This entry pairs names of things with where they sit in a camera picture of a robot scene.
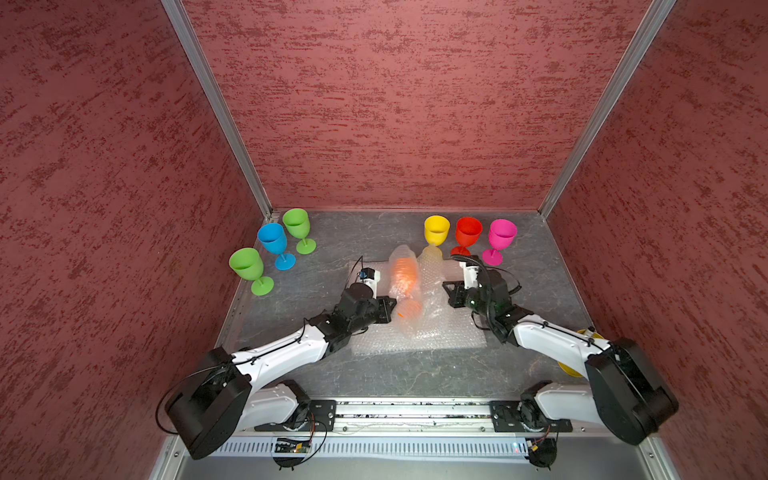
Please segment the blue glass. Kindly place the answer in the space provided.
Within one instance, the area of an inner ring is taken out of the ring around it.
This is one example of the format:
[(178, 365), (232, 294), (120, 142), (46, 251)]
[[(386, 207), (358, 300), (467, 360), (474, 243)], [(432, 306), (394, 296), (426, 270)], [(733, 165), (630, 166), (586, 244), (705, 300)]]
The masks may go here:
[(287, 271), (295, 266), (295, 256), (287, 252), (287, 236), (282, 225), (279, 223), (265, 224), (259, 229), (257, 238), (269, 253), (276, 256), (275, 268), (277, 270)]

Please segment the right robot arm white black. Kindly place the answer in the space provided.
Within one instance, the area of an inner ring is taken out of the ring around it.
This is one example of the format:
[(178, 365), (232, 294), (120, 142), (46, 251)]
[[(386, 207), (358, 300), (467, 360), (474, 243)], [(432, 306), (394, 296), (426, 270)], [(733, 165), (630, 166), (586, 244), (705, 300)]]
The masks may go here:
[(587, 381), (542, 381), (526, 390), (514, 415), (525, 430), (546, 434), (556, 421), (578, 421), (638, 445), (679, 411), (672, 389), (636, 342), (597, 338), (550, 322), (513, 302), (499, 269), (475, 256), (453, 259), (464, 278), (443, 284), (451, 307), (467, 308), (484, 320), (500, 343), (542, 354)]

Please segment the dark green glass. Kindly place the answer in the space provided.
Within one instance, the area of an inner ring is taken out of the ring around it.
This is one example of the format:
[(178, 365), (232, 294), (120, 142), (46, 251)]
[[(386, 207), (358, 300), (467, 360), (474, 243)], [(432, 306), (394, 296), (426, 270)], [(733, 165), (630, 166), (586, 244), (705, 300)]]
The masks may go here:
[(283, 214), (282, 220), (289, 234), (298, 240), (296, 249), (299, 254), (309, 255), (316, 250), (316, 242), (309, 238), (311, 224), (306, 210), (290, 209)]

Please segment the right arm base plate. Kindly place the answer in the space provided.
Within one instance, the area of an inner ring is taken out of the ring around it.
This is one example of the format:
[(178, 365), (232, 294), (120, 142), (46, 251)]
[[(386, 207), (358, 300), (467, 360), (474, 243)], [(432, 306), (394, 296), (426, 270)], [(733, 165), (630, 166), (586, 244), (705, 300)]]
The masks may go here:
[(540, 434), (570, 433), (569, 420), (547, 418), (533, 400), (491, 401), (490, 418), (496, 433)]

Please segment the pink glass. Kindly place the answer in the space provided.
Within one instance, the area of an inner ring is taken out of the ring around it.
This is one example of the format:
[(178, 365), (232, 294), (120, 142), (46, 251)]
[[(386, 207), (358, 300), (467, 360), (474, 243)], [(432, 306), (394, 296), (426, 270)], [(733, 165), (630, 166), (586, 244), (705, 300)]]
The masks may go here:
[(499, 266), (503, 262), (502, 251), (508, 248), (517, 236), (517, 226), (509, 220), (494, 220), (489, 228), (490, 248), (482, 253), (482, 261), (489, 266)]

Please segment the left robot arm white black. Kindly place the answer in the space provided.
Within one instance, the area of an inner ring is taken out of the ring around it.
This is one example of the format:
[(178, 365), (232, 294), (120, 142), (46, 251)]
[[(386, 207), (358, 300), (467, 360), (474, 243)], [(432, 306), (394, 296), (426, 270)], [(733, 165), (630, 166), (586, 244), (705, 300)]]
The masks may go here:
[(378, 297), (364, 283), (347, 287), (330, 311), (302, 321), (296, 332), (261, 347), (234, 353), (217, 347), (197, 369), (162, 397), (178, 435), (194, 460), (209, 456), (236, 432), (266, 424), (305, 421), (295, 413), (309, 398), (292, 381), (268, 385), (347, 346), (373, 324), (387, 324), (397, 300)]

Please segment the orange glass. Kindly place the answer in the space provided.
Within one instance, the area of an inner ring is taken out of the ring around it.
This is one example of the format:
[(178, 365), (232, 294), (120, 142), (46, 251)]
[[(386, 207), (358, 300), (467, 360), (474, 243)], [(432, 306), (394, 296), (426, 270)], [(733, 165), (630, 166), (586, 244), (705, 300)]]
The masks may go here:
[(388, 260), (390, 297), (396, 300), (392, 323), (408, 339), (433, 335), (436, 302), (444, 280), (443, 253), (434, 245), (420, 255), (407, 245), (395, 248)]

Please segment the red glass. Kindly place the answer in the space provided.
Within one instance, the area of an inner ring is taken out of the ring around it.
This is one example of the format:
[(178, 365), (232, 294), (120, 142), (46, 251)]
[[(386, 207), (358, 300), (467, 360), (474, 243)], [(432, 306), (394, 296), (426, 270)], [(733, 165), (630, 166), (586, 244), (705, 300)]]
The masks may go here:
[(469, 248), (474, 245), (483, 232), (482, 223), (474, 217), (462, 217), (456, 224), (457, 247), (454, 247), (450, 255), (470, 256)]

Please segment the yellow glass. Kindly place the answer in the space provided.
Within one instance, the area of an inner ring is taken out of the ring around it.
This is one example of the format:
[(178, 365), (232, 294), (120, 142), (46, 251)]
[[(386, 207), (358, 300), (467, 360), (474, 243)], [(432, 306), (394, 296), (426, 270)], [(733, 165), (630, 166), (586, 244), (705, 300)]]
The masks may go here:
[(450, 221), (441, 215), (432, 215), (424, 222), (424, 237), (432, 246), (440, 246), (447, 239), (451, 228)]

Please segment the light green wine glass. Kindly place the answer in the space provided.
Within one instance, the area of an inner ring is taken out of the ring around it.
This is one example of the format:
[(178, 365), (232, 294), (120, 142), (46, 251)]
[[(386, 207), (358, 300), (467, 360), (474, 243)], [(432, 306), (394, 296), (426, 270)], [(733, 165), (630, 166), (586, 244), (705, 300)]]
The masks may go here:
[(229, 258), (230, 268), (243, 280), (251, 282), (251, 292), (265, 296), (274, 288), (274, 280), (264, 275), (264, 262), (255, 248), (242, 248)]

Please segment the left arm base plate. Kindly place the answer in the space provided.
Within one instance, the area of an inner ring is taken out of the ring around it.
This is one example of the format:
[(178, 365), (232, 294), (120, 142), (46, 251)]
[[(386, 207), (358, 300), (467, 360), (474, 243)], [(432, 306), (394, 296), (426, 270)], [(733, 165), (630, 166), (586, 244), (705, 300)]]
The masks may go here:
[(335, 400), (303, 400), (283, 423), (268, 423), (254, 427), (254, 431), (309, 432), (312, 427), (324, 425), (328, 431), (334, 428), (338, 402)]

